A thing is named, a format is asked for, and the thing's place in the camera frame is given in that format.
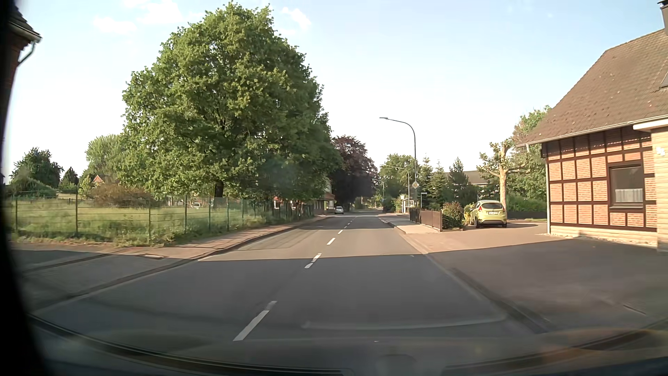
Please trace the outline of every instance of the brick wall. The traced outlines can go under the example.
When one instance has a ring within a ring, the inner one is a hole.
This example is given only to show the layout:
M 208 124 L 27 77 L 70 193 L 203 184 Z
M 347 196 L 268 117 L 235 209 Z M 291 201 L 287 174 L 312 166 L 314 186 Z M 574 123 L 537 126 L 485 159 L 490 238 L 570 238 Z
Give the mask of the brick wall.
M 662 219 L 657 213 L 661 187 L 655 177 L 658 166 L 651 145 L 657 141 L 653 137 L 626 126 L 547 143 L 543 152 L 550 182 L 550 223 L 606 231 L 645 231 L 650 238 L 655 236 Z M 662 137 L 668 149 L 668 128 Z M 668 171 L 668 157 L 665 162 Z M 611 203 L 609 169 L 626 166 L 640 166 L 645 174 L 642 207 L 620 208 Z M 668 173 L 664 192 L 668 205 Z M 668 228 L 668 213 L 665 217 Z

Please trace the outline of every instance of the car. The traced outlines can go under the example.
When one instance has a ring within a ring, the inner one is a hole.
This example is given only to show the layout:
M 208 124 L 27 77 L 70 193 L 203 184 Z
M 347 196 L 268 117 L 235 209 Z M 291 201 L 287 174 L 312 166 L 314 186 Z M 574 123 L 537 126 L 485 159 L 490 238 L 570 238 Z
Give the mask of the car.
M 501 201 L 481 200 L 471 210 L 471 225 L 480 228 L 483 225 L 501 225 L 508 227 L 508 212 Z

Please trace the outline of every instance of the house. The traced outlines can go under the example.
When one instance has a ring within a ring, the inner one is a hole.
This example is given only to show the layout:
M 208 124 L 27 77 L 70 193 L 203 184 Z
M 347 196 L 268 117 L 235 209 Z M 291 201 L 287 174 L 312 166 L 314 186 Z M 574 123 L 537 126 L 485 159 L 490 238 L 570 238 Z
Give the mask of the house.
M 0 99 L 2 103 L 0 108 L 2 114 L 0 118 L 4 119 L 7 117 L 7 107 L 9 105 L 9 94 L 11 93 L 12 83 L 14 81 L 14 73 L 16 68 L 22 64 L 35 50 L 35 44 L 41 41 L 41 36 L 33 30 L 33 28 L 28 25 L 25 18 L 23 18 L 19 9 L 16 8 L 16 5 L 12 5 L 11 13 L 9 14 L 9 22 L 7 23 L 9 27 L 9 77 L 4 83 L 4 90 L 2 91 L 2 98 Z M 31 45 L 32 48 L 28 54 L 19 60 L 21 51 L 28 45 Z
M 332 182 L 326 179 L 323 195 L 320 198 L 313 200 L 313 213 L 315 215 L 322 215 L 325 213 L 334 212 L 334 202 L 336 197 L 332 194 Z
M 613 47 L 519 147 L 542 145 L 548 232 L 668 250 L 665 28 Z

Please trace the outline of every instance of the roof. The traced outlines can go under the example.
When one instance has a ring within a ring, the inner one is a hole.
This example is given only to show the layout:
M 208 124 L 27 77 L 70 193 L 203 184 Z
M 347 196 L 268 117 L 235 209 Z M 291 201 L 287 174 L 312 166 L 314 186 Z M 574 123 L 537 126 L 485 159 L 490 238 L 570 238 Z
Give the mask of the roof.
M 664 29 L 613 47 L 594 63 L 519 145 L 596 132 L 668 114 Z
M 12 8 L 11 15 L 9 16 L 9 25 L 12 31 L 18 33 L 29 41 L 41 41 L 41 35 L 37 33 L 32 26 L 28 25 L 28 22 L 23 18 L 19 8 L 17 8 L 16 5 L 12 5 Z
M 489 182 L 486 179 L 483 179 L 480 172 L 478 171 L 464 171 L 468 177 L 468 182 L 473 185 L 485 185 Z

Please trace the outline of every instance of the fence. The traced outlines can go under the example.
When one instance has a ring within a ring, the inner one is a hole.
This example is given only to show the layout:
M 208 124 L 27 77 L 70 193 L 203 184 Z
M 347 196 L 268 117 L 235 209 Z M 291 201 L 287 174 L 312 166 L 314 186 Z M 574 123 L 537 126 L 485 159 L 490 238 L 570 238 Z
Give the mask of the fence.
M 299 221 L 313 216 L 313 206 L 191 196 L 139 198 L 112 206 L 78 195 L 18 195 L 5 202 L 5 215 L 11 231 L 22 236 L 153 243 Z
M 410 208 L 409 216 L 412 222 L 431 226 L 438 231 L 443 231 L 443 213 L 436 210 L 425 210 Z

